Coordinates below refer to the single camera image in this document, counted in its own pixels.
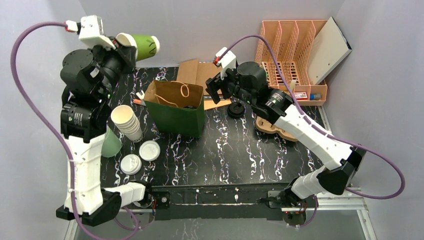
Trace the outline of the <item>green paper coffee cup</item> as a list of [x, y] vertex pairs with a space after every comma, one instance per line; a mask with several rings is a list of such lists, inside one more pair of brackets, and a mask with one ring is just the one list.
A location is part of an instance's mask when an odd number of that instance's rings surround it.
[[154, 35], [121, 32], [115, 39], [123, 46], [136, 48], [136, 62], [151, 58], [160, 51], [160, 42]]

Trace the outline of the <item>black coffee cup lid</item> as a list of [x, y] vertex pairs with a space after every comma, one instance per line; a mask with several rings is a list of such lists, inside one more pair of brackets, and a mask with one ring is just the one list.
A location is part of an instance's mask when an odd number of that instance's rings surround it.
[[245, 106], [240, 102], [232, 102], [228, 105], [227, 114], [233, 119], [240, 119], [245, 115]]

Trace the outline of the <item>green kraft paper bag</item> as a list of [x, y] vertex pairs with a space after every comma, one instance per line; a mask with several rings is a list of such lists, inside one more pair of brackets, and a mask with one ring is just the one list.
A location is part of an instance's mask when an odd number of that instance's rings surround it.
[[205, 124], [204, 88], [179, 81], [153, 80], [144, 102], [160, 132], [201, 137]]

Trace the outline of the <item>brown pulp cup carrier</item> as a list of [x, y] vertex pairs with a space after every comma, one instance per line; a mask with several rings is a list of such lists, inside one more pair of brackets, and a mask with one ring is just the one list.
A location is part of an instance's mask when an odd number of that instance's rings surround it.
[[266, 133], [266, 134], [277, 134], [281, 138], [287, 141], [291, 142], [297, 142], [298, 140], [289, 132], [276, 127], [275, 125], [271, 124], [267, 120], [257, 116], [255, 119], [255, 127], [258, 131]]

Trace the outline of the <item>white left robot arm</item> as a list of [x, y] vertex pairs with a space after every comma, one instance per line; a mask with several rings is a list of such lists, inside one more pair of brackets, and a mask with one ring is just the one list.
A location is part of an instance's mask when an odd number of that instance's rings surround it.
[[137, 44], [127, 33], [118, 34], [111, 42], [112, 49], [96, 43], [70, 52], [60, 71], [66, 85], [60, 132], [71, 156], [68, 192], [56, 216], [65, 220], [80, 218], [91, 227], [114, 219], [122, 207], [147, 198], [147, 186], [141, 181], [101, 187], [102, 146], [112, 112], [110, 98], [121, 77], [135, 68], [138, 55]]

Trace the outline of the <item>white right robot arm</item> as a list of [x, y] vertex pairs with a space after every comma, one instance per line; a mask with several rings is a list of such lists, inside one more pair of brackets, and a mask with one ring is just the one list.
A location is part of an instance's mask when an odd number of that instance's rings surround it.
[[265, 70], [256, 62], [244, 62], [235, 69], [227, 69], [225, 74], [225, 77], [217, 74], [205, 82], [214, 103], [230, 97], [248, 103], [258, 117], [293, 135], [323, 164], [295, 178], [282, 196], [294, 203], [318, 193], [342, 195], [365, 151], [331, 139], [327, 130], [297, 109], [288, 94], [268, 85]]

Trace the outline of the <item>stack of flat paper bags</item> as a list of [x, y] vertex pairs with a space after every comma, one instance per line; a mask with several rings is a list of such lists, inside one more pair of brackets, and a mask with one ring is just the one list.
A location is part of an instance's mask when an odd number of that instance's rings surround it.
[[213, 63], [199, 62], [197, 59], [193, 59], [179, 64], [176, 81], [185, 84], [202, 86], [204, 95], [204, 110], [207, 111], [214, 108], [228, 106], [232, 103], [230, 100], [220, 100], [218, 104], [215, 104], [212, 99], [206, 98], [209, 97], [209, 94], [206, 92], [206, 81], [220, 73], [221, 68], [216, 67]]

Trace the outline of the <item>teal and orange stapler tools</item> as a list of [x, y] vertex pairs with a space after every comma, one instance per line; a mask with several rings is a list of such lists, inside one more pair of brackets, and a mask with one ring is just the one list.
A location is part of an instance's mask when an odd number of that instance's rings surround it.
[[134, 100], [132, 102], [136, 105], [140, 105], [140, 106], [145, 107], [146, 103], [145, 103], [144, 99], [145, 99], [145, 92], [143, 90], [141, 90], [141, 91], [135, 93], [135, 97], [134, 97]]

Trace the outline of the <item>stack of white paper cups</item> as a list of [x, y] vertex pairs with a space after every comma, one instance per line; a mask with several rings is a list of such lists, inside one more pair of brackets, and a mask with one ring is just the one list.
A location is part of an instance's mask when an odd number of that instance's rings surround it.
[[119, 105], [111, 112], [111, 120], [119, 131], [132, 142], [140, 142], [143, 138], [140, 121], [129, 105]]

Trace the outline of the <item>orange plastic file organizer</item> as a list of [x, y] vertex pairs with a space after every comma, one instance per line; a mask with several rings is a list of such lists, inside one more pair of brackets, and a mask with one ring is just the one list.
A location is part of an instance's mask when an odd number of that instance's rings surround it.
[[[327, 97], [328, 86], [323, 81], [312, 85], [307, 74], [307, 65], [314, 38], [326, 20], [264, 20], [259, 35], [269, 43], [277, 63], [270, 51], [259, 40], [254, 61], [265, 69], [268, 85], [287, 91], [288, 84], [295, 83], [294, 92], [306, 92], [308, 100], [299, 100], [301, 106], [322, 106]], [[321, 94], [320, 100], [310, 100], [311, 94]]]

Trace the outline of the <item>red and white small box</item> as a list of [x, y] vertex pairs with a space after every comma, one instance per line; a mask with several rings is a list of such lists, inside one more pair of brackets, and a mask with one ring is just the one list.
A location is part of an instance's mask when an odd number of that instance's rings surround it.
[[308, 94], [306, 92], [295, 92], [294, 97], [298, 101], [307, 101], [309, 99]]

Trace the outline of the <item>green cup of white straws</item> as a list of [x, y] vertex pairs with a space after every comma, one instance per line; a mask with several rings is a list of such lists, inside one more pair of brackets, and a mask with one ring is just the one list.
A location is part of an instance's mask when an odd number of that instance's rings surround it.
[[104, 142], [102, 144], [101, 156], [105, 158], [114, 157], [120, 152], [121, 148], [121, 140], [109, 127], [107, 127], [104, 136]]

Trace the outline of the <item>grey blue small bottle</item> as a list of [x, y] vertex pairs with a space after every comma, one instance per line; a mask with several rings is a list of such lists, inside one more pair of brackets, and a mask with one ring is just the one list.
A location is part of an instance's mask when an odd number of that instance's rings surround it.
[[314, 93], [311, 94], [309, 97], [310, 101], [319, 101], [322, 98], [322, 95], [320, 93]]

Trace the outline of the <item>white cup lid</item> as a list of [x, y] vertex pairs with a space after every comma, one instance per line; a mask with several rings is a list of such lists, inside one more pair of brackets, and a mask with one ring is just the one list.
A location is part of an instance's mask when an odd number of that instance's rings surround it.
[[153, 140], [145, 141], [139, 147], [139, 156], [147, 162], [155, 161], [159, 157], [160, 152], [159, 144]]
[[126, 175], [135, 175], [142, 167], [142, 161], [138, 155], [128, 154], [120, 161], [120, 169]]

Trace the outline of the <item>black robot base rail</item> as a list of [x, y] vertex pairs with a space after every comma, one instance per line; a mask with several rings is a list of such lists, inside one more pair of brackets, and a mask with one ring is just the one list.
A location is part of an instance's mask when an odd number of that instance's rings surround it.
[[308, 197], [298, 205], [280, 199], [286, 183], [228, 185], [152, 186], [148, 200], [156, 202], [157, 221], [179, 219], [248, 219], [304, 221], [318, 208], [318, 199]]

